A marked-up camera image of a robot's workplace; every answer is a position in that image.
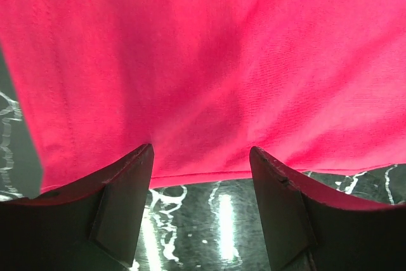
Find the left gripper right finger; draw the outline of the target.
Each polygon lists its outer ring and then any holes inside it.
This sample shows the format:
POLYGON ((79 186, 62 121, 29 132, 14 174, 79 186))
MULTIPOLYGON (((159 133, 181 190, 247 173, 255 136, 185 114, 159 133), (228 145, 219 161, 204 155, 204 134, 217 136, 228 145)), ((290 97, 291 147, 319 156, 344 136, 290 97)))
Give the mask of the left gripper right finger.
POLYGON ((404 270, 405 206, 345 194, 249 153, 272 270, 404 270))

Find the magenta t shirt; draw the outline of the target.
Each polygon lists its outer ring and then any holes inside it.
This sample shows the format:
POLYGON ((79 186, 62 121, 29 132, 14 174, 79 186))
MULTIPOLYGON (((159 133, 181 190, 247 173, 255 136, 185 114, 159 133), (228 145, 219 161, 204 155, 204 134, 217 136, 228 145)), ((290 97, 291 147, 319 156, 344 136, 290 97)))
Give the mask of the magenta t shirt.
POLYGON ((42 191, 136 147, 152 187, 405 162, 405 0, 1 0, 42 191))

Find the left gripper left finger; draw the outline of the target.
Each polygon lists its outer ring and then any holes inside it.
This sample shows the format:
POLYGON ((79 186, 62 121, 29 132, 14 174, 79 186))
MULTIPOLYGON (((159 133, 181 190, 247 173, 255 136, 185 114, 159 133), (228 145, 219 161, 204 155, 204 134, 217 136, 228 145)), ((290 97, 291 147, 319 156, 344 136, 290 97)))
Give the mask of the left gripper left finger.
POLYGON ((133 266, 154 150, 29 199, 1 203, 2 270, 127 270, 133 266))

